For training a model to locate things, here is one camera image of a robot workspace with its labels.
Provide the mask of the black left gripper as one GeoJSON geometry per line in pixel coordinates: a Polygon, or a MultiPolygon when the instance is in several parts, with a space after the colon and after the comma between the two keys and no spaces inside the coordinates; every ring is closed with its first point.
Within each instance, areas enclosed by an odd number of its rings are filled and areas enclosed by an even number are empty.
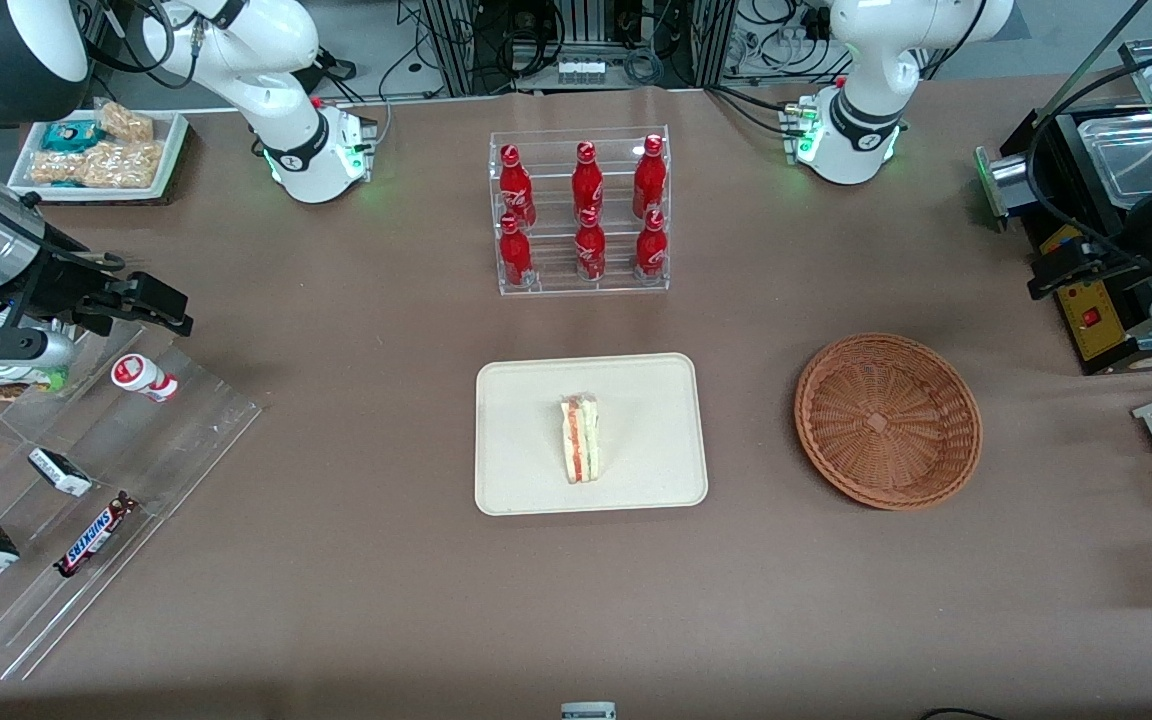
{"type": "Polygon", "coordinates": [[[1075,286],[1107,279],[1111,291],[1126,293],[1129,288],[1152,276],[1152,194],[1137,202],[1126,213],[1123,228],[1111,234],[1114,245],[1129,255],[1128,260],[1111,262],[1114,273],[1106,268],[1105,255],[1089,241],[1059,241],[1030,263],[1032,278],[1026,282],[1030,300],[1047,300],[1055,293],[1075,286]]]}

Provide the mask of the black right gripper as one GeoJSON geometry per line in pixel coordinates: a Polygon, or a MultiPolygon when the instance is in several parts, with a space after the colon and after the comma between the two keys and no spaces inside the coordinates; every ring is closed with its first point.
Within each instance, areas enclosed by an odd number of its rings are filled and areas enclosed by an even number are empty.
{"type": "Polygon", "coordinates": [[[0,329],[26,327],[28,320],[78,325],[105,333],[114,318],[159,325],[191,338],[195,319],[184,293],[146,272],[118,275],[126,262],[115,253],[77,252],[73,259],[38,251],[17,278],[0,288],[0,329]]]}

